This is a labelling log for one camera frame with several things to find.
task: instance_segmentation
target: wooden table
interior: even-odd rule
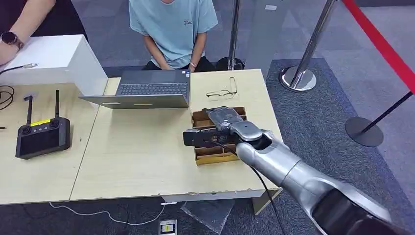
[[[79,99],[80,92],[74,84],[14,89],[13,103],[0,111],[0,126],[7,128],[0,130],[0,204],[69,200],[97,107]],[[23,97],[34,95],[32,122],[37,122],[55,116],[56,89],[60,94],[60,115],[71,123],[71,148],[30,160],[16,158],[17,131],[27,118],[28,102]]]
[[[232,99],[210,101],[206,93],[230,89]],[[114,95],[119,78],[105,91]],[[162,196],[167,202],[260,197],[264,187],[241,161],[197,166],[182,132],[191,129],[191,113],[203,108],[245,107],[248,120],[282,140],[260,70],[191,75],[189,109],[112,110],[99,108],[70,200]],[[267,187],[280,191],[266,180]],[[254,202],[259,212],[268,200]]]

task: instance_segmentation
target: stanchion post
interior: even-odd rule
[[[220,59],[216,63],[216,69],[219,71],[243,70],[245,67],[244,63],[240,59],[235,58],[236,43],[238,41],[239,5],[240,5],[240,0],[234,0],[229,55],[228,57],[224,57]]]
[[[300,64],[298,66],[286,68],[281,72],[279,81],[285,88],[294,92],[307,92],[316,86],[316,76],[307,68],[320,41],[322,32],[329,21],[336,1],[337,0],[327,0],[324,5],[322,14],[317,22],[313,35],[308,42]]]
[[[393,110],[399,107],[405,100],[409,99],[413,95],[412,92],[408,92],[384,113],[382,113],[375,121],[370,121],[363,117],[352,117],[346,121],[345,128],[350,138],[356,143],[367,147],[376,147],[383,142],[383,132],[376,125],[382,119],[384,119]]]
[[[229,45],[228,70],[233,70],[235,67],[236,42],[238,40],[239,4],[240,0],[235,0],[235,4],[233,6],[231,44]]]

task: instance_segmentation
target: stanchion base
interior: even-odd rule
[[[377,125],[362,133],[362,130],[371,123],[370,120],[363,117],[352,117],[346,121],[346,132],[356,143],[367,147],[379,146],[383,142],[383,132]]]
[[[299,93],[307,92],[313,89],[316,86],[317,78],[310,70],[305,71],[296,88],[290,87],[291,81],[293,81],[294,76],[296,75],[297,68],[297,66],[289,67],[284,69],[279,74],[279,81],[283,87],[289,89],[290,91]]]
[[[243,70],[244,68],[245,68],[244,62],[238,58],[235,58],[235,66],[233,67],[233,70]],[[216,63],[216,70],[218,71],[228,70],[228,58],[227,57],[220,59]]]

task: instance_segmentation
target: cardboard tray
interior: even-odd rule
[[[235,111],[242,117],[243,120],[247,120],[244,107],[234,107]],[[207,130],[216,128],[212,121],[210,121],[208,115],[203,111],[197,111],[192,113],[192,126],[193,129]],[[236,146],[233,142],[225,144],[226,147],[236,151]],[[220,146],[213,148],[195,148],[195,160],[197,165],[222,163],[229,161],[239,160],[237,156],[230,153],[229,150]]]

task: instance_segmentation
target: white cable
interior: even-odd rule
[[[49,205],[50,205],[51,207],[55,208],[55,209],[58,209],[58,208],[66,208],[66,209],[70,210],[71,212],[73,212],[73,213],[75,213],[75,214],[77,214],[77,215],[83,215],[83,216],[91,216],[91,215],[96,215],[96,214],[106,213],[106,214],[108,214],[108,217],[109,217],[112,221],[117,222],[117,223],[120,223],[120,224],[128,224],[128,225],[131,225],[131,226],[144,225],[144,224],[148,224],[148,223],[153,222],[154,220],[156,220],[156,219],[158,219],[158,218],[160,217],[160,215],[161,215],[161,214],[163,213],[163,211],[164,211],[164,207],[166,206],[166,205],[163,205],[163,209],[161,210],[161,212],[159,213],[159,215],[157,215],[157,217],[156,217],[156,218],[154,218],[154,219],[152,219],[152,220],[150,220],[150,221],[144,222],[144,223],[130,224],[130,223],[127,223],[127,222],[124,222],[124,221],[119,221],[119,220],[116,220],[116,219],[112,218],[112,217],[111,217],[111,214],[110,214],[108,211],[100,211],[100,212],[96,212],[96,213],[92,213],[92,214],[82,214],[82,213],[78,213],[78,212],[76,212],[76,211],[72,210],[71,208],[69,208],[69,207],[67,207],[67,206],[57,206],[57,207],[56,207],[56,206],[52,205],[52,203],[51,203],[51,202],[49,202]]]

